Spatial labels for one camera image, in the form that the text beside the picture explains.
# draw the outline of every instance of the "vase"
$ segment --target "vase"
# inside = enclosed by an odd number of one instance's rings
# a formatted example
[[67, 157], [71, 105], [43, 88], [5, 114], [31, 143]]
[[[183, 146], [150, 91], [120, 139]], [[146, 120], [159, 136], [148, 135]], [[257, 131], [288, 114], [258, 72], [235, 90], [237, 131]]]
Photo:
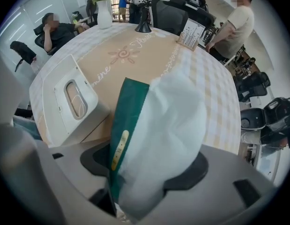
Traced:
[[100, 29], [107, 29], [112, 26], [112, 15], [108, 10], [107, 0], [97, 2], [98, 6], [98, 26]]

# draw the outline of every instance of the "desk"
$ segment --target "desk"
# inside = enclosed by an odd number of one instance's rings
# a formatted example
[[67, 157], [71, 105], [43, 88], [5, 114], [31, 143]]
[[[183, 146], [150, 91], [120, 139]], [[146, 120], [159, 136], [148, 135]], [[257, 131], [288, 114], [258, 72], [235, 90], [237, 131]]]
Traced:
[[137, 33], [135, 24], [113, 23], [100, 30], [90, 28], [60, 48], [44, 65], [30, 87], [31, 108], [43, 140], [48, 142], [43, 107], [42, 82], [67, 55], [72, 54], [94, 90], [112, 110], [84, 141], [110, 135], [113, 113], [125, 77], [150, 83], [177, 66], [201, 93], [208, 113], [203, 143], [238, 153], [240, 110], [229, 71], [201, 48], [194, 52], [176, 43], [177, 36], [152, 29]]

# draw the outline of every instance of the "white tissue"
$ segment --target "white tissue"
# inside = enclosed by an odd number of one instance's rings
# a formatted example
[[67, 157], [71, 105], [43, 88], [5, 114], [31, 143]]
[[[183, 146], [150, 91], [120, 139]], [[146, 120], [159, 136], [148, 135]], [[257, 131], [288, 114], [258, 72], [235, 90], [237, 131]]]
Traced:
[[146, 216], [162, 200], [164, 182], [195, 160], [206, 118], [195, 85], [178, 70], [151, 82], [118, 173], [119, 206], [131, 220]]

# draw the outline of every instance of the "beige t-shirt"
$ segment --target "beige t-shirt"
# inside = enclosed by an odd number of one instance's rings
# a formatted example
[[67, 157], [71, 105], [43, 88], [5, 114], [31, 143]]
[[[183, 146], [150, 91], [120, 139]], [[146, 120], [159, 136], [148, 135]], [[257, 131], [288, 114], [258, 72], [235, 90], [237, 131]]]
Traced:
[[223, 57], [230, 59], [238, 52], [252, 33], [254, 27], [254, 14], [250, 7], [240, 6], [230, 14], [228, 21], [232, 23], [236, 30], [227, 38], [216, 43], [215, 49]]

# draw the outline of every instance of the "sun drawing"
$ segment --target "sun drawing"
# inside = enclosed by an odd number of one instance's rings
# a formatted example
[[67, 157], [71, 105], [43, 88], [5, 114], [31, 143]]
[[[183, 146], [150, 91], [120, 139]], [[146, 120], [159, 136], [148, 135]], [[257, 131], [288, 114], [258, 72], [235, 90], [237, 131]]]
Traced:
[[121, 63], [125, 63], [125, 60], [127, 59], [127, 61], [134, 64], [135, 61], [133, 58], [137, 58], [137, 54], [139, 52], [140, 51], [134, 51], [133, 49], [127, 50], [127, 46], [124, 46], [122, 49], [118, 48], [118, 52], [109, 52], [108, 54], [110, 54], [111, 58], [113, 58], [111, 64], [114, 64], [119, 59], [121, 60]]

